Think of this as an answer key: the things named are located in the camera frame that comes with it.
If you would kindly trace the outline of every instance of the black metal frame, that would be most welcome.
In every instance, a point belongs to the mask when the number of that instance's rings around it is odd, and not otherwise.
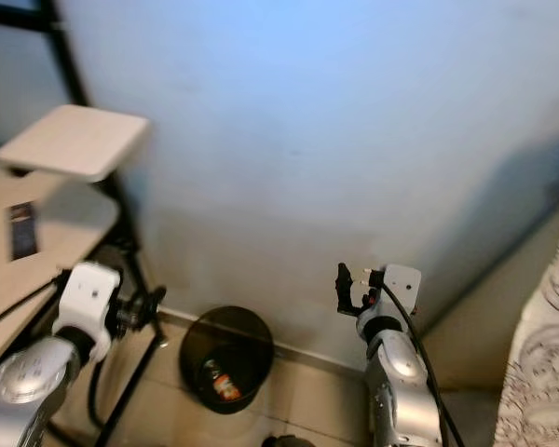
[[[55,2],[53,0],[36,0],[36,3],[37,9],[35,10],[0,5],[0,25],[44,34],[54,59],[57,62],[61,78],[66,86],[71,103],[90,106],[89,96],[83,87],[83,83],[76,69],[68,39],[61,26],[61,15]],[[118,203],[120,212],[114,227],[98,244],[96,250],[103,245],[113,245],[117,247],[129,267],[137,291],[146,299],[149,295],[149,291],[137,260],[137,253],[141,245],[134,228],[133,220],[131,219],[130,209],[122,191],[121,182],[116,173],[113,172],[104,181],[98,183],[98,187],[102,192]],[[58,295],[55,294],[54,297],[48,300],[48,303],[44,305],[42,311],[36,316],[33,322],[37,322],[44,312],[48,311],[51,306],[54,306],[57,296]],[[129,379],[124,391],[120,395],[115,408],[105,422],[103,430],[95,443],[96,446],[102,447],[107,444],[117,422],[122,417],[130,401],[132,393],[149,364],[149,360],[153,357],[157,347],[162,345],[165,341],[164,333],[158,322],[154,320],[152,325],[156,334],[149,347],[145,350],[139,365]],[[11,344],[11,349],[8,351],[12,352],[13,349],[23,348],[23,343],[26,342],[28,344],[29,342],[28,337],[29,331],[23,331],[15,342]]]

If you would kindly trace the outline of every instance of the black trash can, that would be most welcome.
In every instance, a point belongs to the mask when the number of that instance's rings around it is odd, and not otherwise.
[[[273,361],[273,338],[251,310],[226,306],[191,325],[180,346],[184,381],[209,409],[231,414],[246,408]]]

